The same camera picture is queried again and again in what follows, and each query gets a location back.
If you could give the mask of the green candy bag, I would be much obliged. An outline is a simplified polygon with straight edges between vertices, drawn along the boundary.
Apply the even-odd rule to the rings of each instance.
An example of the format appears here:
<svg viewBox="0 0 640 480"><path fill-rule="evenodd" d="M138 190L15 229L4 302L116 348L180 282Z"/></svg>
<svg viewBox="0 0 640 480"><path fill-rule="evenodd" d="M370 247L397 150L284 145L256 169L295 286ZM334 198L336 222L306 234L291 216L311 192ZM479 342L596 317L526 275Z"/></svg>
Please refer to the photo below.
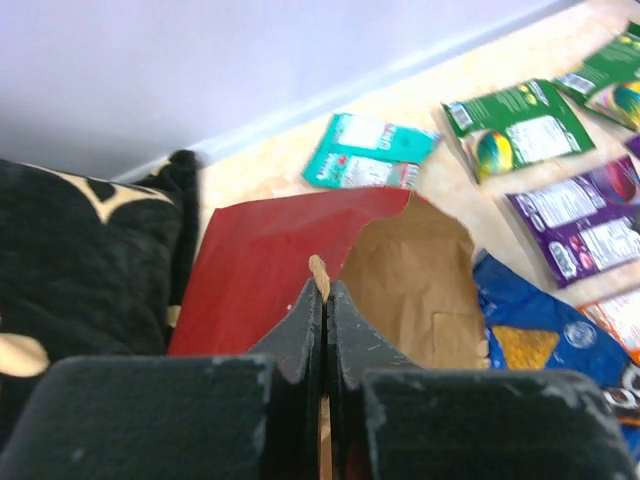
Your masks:
<svg viewBox="0 0 640 480"><path fill-rule="evenodd" d="M639 23L626 29L552 83L579 107L631 131L639 128Z"/></svg>
<svg viewBox="0 0 640 480"><path fill-rule="evenodd" d="M530 79L442 105L476 183L595 149L552 82Z"/></svg>

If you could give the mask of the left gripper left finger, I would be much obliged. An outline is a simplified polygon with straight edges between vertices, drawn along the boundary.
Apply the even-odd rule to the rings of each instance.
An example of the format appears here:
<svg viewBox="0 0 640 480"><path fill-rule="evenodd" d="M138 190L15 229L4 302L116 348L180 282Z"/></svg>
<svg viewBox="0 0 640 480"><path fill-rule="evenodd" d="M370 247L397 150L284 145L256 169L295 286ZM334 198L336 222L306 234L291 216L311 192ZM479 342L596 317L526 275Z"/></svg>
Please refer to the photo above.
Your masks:
<svg viewBox="0 0 640 480"><path fill-rule="evenodd" d="M317 478L322 314L308 281L243 355L59 362L2 451L2 477Z"/></svg>

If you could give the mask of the blue Doritos chip bag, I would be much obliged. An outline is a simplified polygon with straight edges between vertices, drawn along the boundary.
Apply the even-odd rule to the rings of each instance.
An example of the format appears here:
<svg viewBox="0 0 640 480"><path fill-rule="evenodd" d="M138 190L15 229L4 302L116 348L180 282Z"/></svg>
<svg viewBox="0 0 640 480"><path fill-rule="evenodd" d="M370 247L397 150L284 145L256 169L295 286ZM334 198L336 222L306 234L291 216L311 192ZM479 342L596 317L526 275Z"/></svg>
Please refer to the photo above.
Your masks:
<svg viewBox="0 0 640 480"><path fill-rule="evenodd" d="M474 260L473 279L491 367L579 372L601 388L621 424L639 426L639 367L614 337L485 250Z"/></svg>

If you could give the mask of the purple candy bag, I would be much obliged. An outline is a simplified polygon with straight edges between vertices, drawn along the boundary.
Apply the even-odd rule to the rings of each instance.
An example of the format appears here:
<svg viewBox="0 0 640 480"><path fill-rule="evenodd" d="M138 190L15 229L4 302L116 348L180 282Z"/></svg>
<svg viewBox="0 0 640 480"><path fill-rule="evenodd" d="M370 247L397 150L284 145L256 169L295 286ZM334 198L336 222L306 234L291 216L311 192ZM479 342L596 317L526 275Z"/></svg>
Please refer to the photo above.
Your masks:
<svg viewBox="0 0 640 480"><path fill-rule="evenodd" d="M506 198L559 288L639 258L639 174L628 155Z"/></svg>
<svg viewBox="0 0 640 480"><path fill-rule="evenodd" d="M634 135L624 142L625 147L637 159L640 159L640 135Z"/></svg>

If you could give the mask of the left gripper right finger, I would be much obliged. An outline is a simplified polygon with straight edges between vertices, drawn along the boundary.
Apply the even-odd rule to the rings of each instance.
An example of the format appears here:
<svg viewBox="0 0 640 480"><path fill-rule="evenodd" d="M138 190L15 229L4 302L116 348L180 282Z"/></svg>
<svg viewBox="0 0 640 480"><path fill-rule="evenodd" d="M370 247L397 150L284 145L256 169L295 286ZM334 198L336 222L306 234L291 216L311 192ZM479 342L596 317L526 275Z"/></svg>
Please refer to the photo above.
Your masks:
<svg viewBox="0 0 640 480"><path fill-rule="evenodd" d="M632 479L596 384L568 370L424 369L342 282L326 306L337 479Z"/></svg>

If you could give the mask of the teal mint candy bag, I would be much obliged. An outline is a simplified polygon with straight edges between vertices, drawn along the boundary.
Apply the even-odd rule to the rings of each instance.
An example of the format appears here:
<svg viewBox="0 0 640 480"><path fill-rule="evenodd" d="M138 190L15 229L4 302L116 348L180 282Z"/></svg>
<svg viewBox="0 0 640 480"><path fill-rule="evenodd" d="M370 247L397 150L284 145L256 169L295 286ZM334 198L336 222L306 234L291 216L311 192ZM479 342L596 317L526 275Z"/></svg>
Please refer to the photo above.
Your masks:
<svg viewBox="0 0 640 480"><path fill-rule="evenodd" d="M334 114L302 178L324 189L384 186L414 190L420 166L440 140L436 131L350 113Z"/></svg>

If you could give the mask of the orange candy bag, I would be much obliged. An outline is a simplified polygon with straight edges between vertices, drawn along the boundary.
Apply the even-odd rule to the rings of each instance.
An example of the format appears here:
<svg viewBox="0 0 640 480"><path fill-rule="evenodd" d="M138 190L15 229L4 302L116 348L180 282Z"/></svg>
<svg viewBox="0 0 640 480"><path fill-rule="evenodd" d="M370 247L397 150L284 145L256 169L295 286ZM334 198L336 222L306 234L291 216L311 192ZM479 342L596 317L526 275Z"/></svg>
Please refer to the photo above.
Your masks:
<svg viewBox="0 0 640 480"><path fill-rule="evenodd" d="M614 337L636 364L639 363L640 341L639 297L639 289L636 288L578 308Z"/></svg>

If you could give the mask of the red paper bag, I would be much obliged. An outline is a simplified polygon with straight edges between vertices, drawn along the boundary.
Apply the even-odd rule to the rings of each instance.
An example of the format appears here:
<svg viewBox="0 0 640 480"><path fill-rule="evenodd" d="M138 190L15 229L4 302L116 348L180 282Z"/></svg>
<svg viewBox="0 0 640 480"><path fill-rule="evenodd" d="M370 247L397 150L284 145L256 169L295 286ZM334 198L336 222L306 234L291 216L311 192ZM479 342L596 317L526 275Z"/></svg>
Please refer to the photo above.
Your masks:
<svg viewBox="0 0 640 480"><path fill-rule="evenodd" d="M357 310L426 368L480 368L488 348L468 230L420 195L334 190L218 209L187 284L173 355L240 354L291 311L305 284L341 281Z"/></svg>

